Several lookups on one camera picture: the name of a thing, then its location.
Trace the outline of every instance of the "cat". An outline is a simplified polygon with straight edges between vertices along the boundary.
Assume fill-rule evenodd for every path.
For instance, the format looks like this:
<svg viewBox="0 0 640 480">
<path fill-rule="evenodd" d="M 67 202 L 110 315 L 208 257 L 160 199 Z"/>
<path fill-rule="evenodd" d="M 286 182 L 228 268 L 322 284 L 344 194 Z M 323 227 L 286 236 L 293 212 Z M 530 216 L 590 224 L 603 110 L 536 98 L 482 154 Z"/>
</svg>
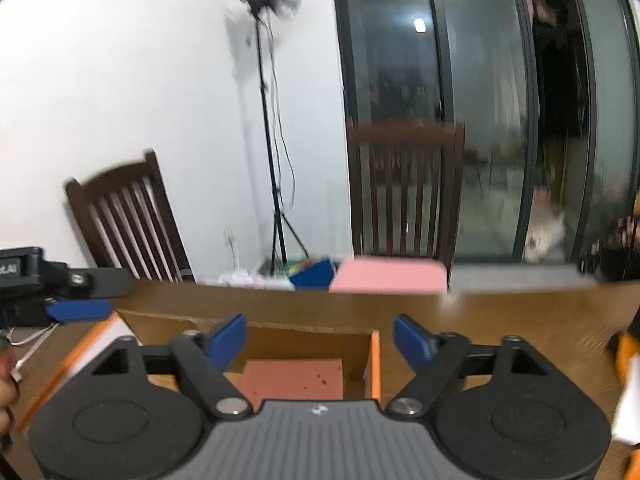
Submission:
<svg viewBox="0 0 640 480">
<path fill-rule="evenodd" d="M 551 253 L 561 251 L 559 246 L 565 235 L 564 211 L 557 214 L 551 204 L 534 201 L 524 244 L 524 260 L 537 264 Z"/>
</svg>

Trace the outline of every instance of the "light stand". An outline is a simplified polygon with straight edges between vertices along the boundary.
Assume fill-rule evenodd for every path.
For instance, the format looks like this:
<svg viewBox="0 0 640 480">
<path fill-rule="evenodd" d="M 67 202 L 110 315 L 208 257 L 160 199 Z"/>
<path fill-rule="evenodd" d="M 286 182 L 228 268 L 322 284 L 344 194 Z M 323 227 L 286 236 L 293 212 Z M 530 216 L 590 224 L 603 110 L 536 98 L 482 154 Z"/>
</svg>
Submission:
<svg viewBox="0 0 640 480">
<path fill-rule="evenodd" d="M 266 84 L 264 82 L 264 68 L 262 65 L 262 45 L 260 42 L 260 12 L 264 8 L 268 8 L 277 13 L 276 8 L 279 3 L 278 0 L 241 0 L 248 3 L 251 16 L 255 20 L 255 39 L 256 47 L 258 51 L 258 74 L 260 75 L 260 97 L 262 98 L 262 119 L 264 121 L 264 135 L 267 141 L 267 157 L 269 159 L 269 173 L 271 177 L 271 195 L 273 197 L 273 241 L 271 244 L 271 270 L 273 275 L 275 270 L 275 258 L 276 258 L 276 235 L 280 244 L 280 256 L 282 258 L 283 265 L 287 264 L 287 250 L 284 243 L 284 231 L 282 229 L 282 220 L 285 221 L 287 227 L 293 234 L 300 247 L 308 258 L 309 253 L 306 247 L 303 245 L 300 237 L 293 229 L 293 226 L 284 214 L 284 211 L 280 208 L 280 189 L 276 182 L 276 173 L 273 166 L 273 149 L 271 147 L 271 133 L 269 126 L 269 113 L 267 108 L 267 96 L 266 96 Z"/>
</svg>

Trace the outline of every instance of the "human hand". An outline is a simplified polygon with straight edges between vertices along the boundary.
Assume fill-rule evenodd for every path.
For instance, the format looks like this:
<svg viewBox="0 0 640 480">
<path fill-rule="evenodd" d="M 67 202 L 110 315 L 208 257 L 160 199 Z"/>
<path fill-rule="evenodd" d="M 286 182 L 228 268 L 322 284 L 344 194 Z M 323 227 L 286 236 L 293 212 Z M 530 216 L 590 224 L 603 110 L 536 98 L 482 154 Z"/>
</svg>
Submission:
<svg viewBox="0 0 640 480">
<path fill-rule="evenodd" d="M 17 361 L 13 348 L 8 344 L 4 348 L 0 346 L 0 434 L 8 433 L 13 423 L 8 407 L 18 396 L 11 378 L 11 370 L 15 368 Z"/>
</svg>

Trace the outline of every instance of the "white cable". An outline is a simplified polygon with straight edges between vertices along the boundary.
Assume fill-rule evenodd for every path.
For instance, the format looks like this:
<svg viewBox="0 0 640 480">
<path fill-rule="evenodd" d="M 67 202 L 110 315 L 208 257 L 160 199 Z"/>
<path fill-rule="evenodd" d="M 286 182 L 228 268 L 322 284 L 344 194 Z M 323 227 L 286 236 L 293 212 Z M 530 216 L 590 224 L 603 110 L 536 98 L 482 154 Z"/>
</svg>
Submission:
<svg viewBox="0 0 640 480">
<path fill-rule="evenodd" d="M 54 323 L 51 326 L 47 327 L 44 332 L 41 331 L 40 338 L 31 346 L 31 348 L 29 348 L 29 351 L 24 355 L 24 357 L 18 360 L 18 362 L 15 364 L 15 368 L 11 372 L 11 374 L 14 379 L 16 379 L 16 381 L 20 381 L 22 379 L 20 375 L 20 369 L 31 358 L 31 356 L 36 353 L 36 350 L 40 348 L 40 346 L 42 346 L 42 344 L 47 340 L 47 337 L 53 334 L 53 331 L 57 326 L 58 324 Z"/>
<path fill-rule="evenodd" d="M 278 195 L 280 197 L 280 203 L 283 210 L 287 212 L 293 209 L 293 204 L 296 200 L 296 172 L 293 170 L 293 165 L 291 163 L 291 159 L 289 157 L 289 150 L 287 149 L 287 142 L 284 139 L 284 134 L 282 133 L 282 115 L 280 113 L 280 89 L 278 88 L 278 77 L 276 76 L 276 60 L 275 60 L 275 38 L 273 35 L 273 29 L 271 28 L 271 15 L 267 13 L 267 20 L 263 22 L 264 27 L 267 29 L 268 34 L 268 47 L 269 47 L 269 56 L 271 60 L 271 109 L 273 113 L 273 142 L 276 147 L 276 156 L 278 159 Z M 280 140 L 284 147 L 284 152 L 287 157 L 287 163 L 289 164 L 289 170 L 291 172 L 291 199 L 289 203 L 289 207 L 285 206 L 284 200 L 282 199 L 282 169 L 280 167 L 280 153 L 278 151 L 278 134 L 280 136 Z"/>
<path fill-rule="evenodd" d="M 6 335 L 7 341 L 9 342 L 9 344 L 11 346 L 15 346 L 15 347 L 20 347 L 20 346 L 24 346 L 27 343 L 30 343 L 31 341 L 33 341 L 34 339 L 39 338 L 42 334 L 44 334 L 47 330 L 50 330 L 51 328 L 53 328 L 53 326 L 55 325 L 55 323 L 51 323 L 49 326 L 47 326 L 46 328 L 43 328 L 42 330 L 38 330 L 37 332 L 34 332 L 33 334 L 31 334 L 30 336 L 20 340 L 20 341 L 12 341 L 11 337 L 14 334 L 14 329 L 15 326 L 11 327 L 11 330 L 9 330 L 9 332 Z"/>
</svg>

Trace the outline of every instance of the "ceiling light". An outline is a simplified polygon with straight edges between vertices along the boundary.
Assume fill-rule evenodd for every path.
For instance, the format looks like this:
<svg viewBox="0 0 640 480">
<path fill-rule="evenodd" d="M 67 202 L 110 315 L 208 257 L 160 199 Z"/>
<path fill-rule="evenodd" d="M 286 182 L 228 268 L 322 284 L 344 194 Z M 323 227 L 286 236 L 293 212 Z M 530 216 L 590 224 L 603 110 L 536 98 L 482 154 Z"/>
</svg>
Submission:
<svg viewBox="0 0 640 480">
<path fill-rule="evenodd" d="M 415 31 L 416 32 L 426 32 L 427 31 L 427 25 L 426 25 L 426 23 L 424 23 L 424 20 L 422 18 L 416 18 L 414 20 L 414 26 L 415 26 Z"/>
</svg>

